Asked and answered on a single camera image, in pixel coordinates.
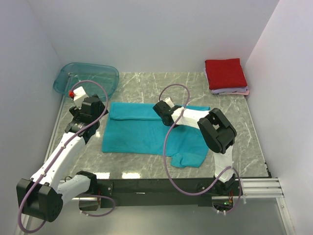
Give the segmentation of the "teal t-shirt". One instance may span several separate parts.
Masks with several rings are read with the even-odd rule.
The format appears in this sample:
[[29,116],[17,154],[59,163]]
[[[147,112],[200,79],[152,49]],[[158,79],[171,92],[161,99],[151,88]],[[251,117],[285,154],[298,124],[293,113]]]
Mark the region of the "teal t-shirt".
[[[163,155],[168,130],[154,112],[153,104],[113,102],[102,152]],[[198,168],[207,153],[208,147],[198,129],[178,126],[171,131],[165,154],[172,158],[171,166]]]

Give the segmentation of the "teal transparent plastic basin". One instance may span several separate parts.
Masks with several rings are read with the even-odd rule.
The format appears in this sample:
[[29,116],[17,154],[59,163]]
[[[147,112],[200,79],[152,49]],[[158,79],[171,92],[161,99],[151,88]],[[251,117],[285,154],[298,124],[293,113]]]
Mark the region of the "teal transparent plastic basin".
[[119,83],[119,72],[112,66],[69,63],[60,70],[53,88],[56,92],[68,97],[69,90],[83,80],[86,80],[86,83],[82,83],[81,86],[88,95],[97,94],[102,101],[106,101],[102,89],[90,81],[101,85],[106,90],[107,97],[111,98]]

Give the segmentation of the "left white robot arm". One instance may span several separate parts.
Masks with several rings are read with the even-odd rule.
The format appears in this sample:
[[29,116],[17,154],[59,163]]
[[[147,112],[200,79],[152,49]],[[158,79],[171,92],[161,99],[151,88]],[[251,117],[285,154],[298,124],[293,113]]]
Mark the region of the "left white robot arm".
[[79,171],[65,183],[60,180],[67,165],[85,148],[99,128],[100,118],[108,111],[100,98],[93,95],[86,97],[80,108],[71,107],[69,112],[73,119],[57,148],[29,180],[21,179],[16,186],[19,214],[53,222],[72,198],[82,193],[87,197],[97,193],[97,178],[93,173]]

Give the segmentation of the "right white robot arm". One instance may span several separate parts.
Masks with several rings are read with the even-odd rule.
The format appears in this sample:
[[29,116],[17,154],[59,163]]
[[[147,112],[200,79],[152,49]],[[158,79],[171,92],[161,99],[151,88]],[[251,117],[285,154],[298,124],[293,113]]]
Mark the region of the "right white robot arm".
[[[187,109],[185,106],[174,105],[171,98],[160,100],[153,110],[161,118],[164,125],[169,126],[164,145],[163,162],[168,179],[172,185],[186,195],[201,195],[213,189],[219,195],[226,195],[239,173],[233,168],[232,150],[237,132],[223,112],[214,108],[210,111]],[[178,126],[198,129],[209,150],[214,153],[215,173],[211,185],[197,193],[187,193],[180,189],[171,178],[166,165],[166,147],[170,132]]]

